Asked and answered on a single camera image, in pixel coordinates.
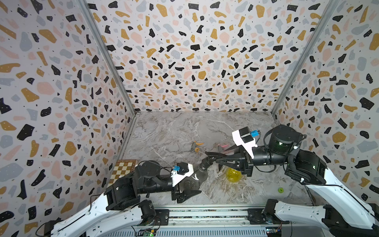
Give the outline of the black spray nozzle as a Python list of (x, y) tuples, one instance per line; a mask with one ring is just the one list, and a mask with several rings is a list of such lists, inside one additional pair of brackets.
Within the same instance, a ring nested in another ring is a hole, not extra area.
[(206, 158), (204, 158), (200, 165), (198, 166), (198, 169), (201, 171), (201, 172), (205, 172), (208, 170), (208, 168), (210, 166), (213, 165), (213, 163), (217, 160), (217, 159), (220, 159), (222, 157), (225, 157), (226, 155), (223, 154), (223, 153), (216, 153), (216, 152), (205, 152), (206, 154)]

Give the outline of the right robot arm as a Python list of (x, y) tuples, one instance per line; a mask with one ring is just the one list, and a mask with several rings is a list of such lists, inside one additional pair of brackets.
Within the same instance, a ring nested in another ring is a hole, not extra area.
[(301, 149), (306, 135), (278, 125), (256, 144), (257, 131), (244, 127), (233, 132), (232, 155), (206, 153), (202, 168), (212, 164), (227, 166), (251, 176), (261, 166), (281, 166), (286, 176), (313, 190), (325, 205), (305, 206), (269, 199), (260, 214), (253, 214), (254, 224), (299, 222), (328, 230), (336, 237), (376, 237), (379, 234), (379, 208), (351, 193), (315, 153)]

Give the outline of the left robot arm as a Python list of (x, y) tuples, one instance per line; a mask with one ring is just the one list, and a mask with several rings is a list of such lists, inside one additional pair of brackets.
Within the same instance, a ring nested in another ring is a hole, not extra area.
[(188, 163), (165, 169), (156, 161), (141, 162), (72, 217), (47, 222), (43, 236), (103, 237), (126, 227), (163, 224), (163, 215), (157, 214), (152, 201), (141, 200), (141, 195), (170, 192), (173, 201), (183, 203), (201, 193), (195, 188), (180, 188), (180, 183), (193, 174), (194, 168)]

